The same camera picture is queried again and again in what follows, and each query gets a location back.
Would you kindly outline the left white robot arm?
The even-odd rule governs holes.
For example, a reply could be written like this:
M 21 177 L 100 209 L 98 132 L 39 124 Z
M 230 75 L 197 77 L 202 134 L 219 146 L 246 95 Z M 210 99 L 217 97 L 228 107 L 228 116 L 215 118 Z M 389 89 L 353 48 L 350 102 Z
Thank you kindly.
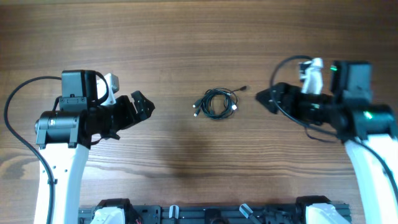
M 153 102 L 140 91 L 118 98 L 118 78 L 94 70 L 64 70 L 59 108 L 36 121 L 40 166 L 35 223 L 77 223 L 80 187 L 95 134 L 119 139 L 117 132 L 151 117 Z

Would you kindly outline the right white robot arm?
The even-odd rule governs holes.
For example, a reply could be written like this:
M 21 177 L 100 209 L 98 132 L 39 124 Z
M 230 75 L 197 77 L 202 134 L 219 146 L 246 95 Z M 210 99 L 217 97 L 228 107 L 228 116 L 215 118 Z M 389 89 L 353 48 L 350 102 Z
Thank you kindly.
M 322 93 L 323 60 L 294 55 L 272 72 L 256 100 L 304 130 L 341 141 L 357 178 L 367 223 L 397 223 L 397 122 L 388 105 L 372 103 L 372 65 L 335 60 L 330 95 Z

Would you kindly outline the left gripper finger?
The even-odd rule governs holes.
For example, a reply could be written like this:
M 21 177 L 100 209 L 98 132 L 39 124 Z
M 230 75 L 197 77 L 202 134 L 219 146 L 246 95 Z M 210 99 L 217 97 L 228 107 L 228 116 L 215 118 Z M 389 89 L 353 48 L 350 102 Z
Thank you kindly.
M 133 104 L 137 112 L 153 112 L 155 110 L 153 102 L 148 100 L 140 91 L 131 93 L 131 97 L 134 100 Z
M 143 107 L 143 108 L 136 108 L 136 121 L 135 123 L 140 123 L 149 119 L 152 116 L 152 112 L 154 108 Z

